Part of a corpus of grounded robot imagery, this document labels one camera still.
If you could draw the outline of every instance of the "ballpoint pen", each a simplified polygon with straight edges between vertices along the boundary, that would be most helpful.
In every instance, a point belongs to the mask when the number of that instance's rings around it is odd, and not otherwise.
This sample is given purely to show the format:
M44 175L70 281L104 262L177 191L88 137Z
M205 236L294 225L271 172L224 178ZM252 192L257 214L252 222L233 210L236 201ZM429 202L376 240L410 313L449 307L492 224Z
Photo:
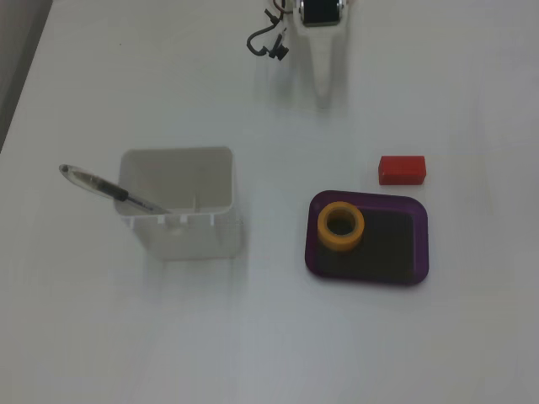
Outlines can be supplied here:
M62 164L60 166L60 173L62 173L62 175L71 183L74 183L87 191L107 198L119 200L119 202L124 202L147 214L166 215L172 213L140 196L134 195L132 192L126 191L114 183L110 183L96 175L88 173L79 167Z

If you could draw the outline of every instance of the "red wooden block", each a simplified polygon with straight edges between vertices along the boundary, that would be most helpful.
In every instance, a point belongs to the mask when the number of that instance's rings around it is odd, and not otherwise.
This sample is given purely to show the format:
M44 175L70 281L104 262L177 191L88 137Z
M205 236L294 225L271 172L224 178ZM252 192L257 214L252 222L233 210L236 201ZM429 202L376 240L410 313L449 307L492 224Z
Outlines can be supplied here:
M420 185L427 176L424 156L382 156L380 185Z

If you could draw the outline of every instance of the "white pen holder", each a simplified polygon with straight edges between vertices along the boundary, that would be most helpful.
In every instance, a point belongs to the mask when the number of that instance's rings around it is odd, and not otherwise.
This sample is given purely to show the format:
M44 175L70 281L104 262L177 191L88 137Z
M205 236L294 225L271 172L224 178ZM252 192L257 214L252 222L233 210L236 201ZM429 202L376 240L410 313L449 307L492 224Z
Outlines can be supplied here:
M119 186L173 212L147 215L115 201L122 220L163 261L233 258L241 247L233 155L227 147L134 150Z

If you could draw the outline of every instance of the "black pen grip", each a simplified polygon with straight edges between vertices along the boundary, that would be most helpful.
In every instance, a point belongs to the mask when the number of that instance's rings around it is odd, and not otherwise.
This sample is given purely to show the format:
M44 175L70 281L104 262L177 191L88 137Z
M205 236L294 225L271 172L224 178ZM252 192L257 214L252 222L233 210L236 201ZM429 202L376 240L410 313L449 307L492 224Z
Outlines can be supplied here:
M104 179L99 180L97 190L102 192L103 194L111 196L116 200L119 200L120 202L125 202L125 200L129 196L129 192L127 192L125 189L122 189L118 185L114 185L113 183L110 183L108 181L105 181Z

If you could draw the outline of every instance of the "orange ring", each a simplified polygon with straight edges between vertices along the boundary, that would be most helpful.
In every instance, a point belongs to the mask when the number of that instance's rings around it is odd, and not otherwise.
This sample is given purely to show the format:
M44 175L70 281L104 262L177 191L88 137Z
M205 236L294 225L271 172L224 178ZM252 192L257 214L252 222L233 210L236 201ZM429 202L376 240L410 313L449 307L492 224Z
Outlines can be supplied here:
M354 220L351 233L340 236L328 228L328 219L331 215L345 215ZM318 239L324 246L333 251L350 251L357 246L365 231L365 219L360 210L347 202L333 202L322 209L318 215Z

